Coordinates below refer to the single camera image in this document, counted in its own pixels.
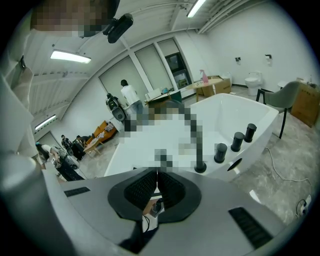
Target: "black knob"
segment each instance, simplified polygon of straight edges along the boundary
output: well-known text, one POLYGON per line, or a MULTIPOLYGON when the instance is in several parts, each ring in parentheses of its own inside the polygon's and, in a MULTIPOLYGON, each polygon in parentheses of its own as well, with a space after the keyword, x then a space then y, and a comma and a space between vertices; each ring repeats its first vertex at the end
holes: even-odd
POLYGON ((225 160, 227 149, 228 149, 228 147, 226 144, 219 143, 216 146, 214 161, 216 161, 219 164, 222 163, 225 160))
POLYGON ((246 128, 244 141, 248 142, 248 143, 252 142, 252 138, 253 138, 256 130, 257 130, 257 127, 253 123, 249 123, 248 127, 246 128))
POLYGON ((233 142, 231 145, 231 150, 234 152, 239 152, 241 148, 242 141, 244 140, 245 135, 242 132, 236 132, 233 137, 233 142))

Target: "window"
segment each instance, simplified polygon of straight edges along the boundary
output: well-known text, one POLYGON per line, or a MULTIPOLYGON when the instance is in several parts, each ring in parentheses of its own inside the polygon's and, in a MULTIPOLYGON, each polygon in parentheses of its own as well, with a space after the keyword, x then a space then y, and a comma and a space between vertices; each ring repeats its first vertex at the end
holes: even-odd
POLYGON ((180 52, 165 57, 178 89, 191 84, 191 79, 180 52))
POLYGON ((153 45, 137 51, 135 55, 154 90, 159 88, 162 91, 164 88, 172 88, 166 68, 153 45))
POLYGON ((121 89, 123 88, 121 86, 122 79, 125 79, 129 85, 133 86, 142 102, 146 99, 147 88, 130 57, 126 57, 118 62, 99 78, 106 91, 116 96, 124 106, 129 104, 121 93, 121 89))

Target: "white bathtub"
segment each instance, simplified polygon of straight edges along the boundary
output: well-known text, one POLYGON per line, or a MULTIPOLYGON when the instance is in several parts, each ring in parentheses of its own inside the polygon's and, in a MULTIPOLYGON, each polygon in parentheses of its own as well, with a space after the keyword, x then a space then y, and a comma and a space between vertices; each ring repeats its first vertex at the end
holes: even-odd
MULTIPOLYGON (((278 111, 250 99, 217 94, 190 106, 202 126, 203 160, 206 171, 202 174, 231 181, 246 171, 260 157, 272 134, 278 111), (246 133, 248 124, 257 126, 251 143, 242 142, 239 152, 230 148, 236 132, 246 133), (215 145, 224 143, 227 152, 223 163, 214 161, 215 145), (233 169, 233 163, 242 159, 233 169)), ((166 150, 173 167, 195 172, 196 146, 191 143, 190 127, 183 115, 171 114, 167 120, 155 120, 153 125, 141 126, 139 131, 123 137, 109 163, 105 176, 128 172, 133 168, 161 166, 155 154, 166 150)))

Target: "toilet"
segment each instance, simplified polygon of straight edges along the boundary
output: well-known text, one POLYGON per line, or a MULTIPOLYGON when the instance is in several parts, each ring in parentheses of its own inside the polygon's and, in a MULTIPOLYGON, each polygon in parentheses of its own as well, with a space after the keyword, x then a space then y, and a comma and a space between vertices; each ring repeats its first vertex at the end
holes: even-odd
POLYGON ((248 87, 248 95, 256 96, 258 89, 261 89, 262 74, 259 71, 249 73, 249 77, 244 80, 245 85, 248 87))

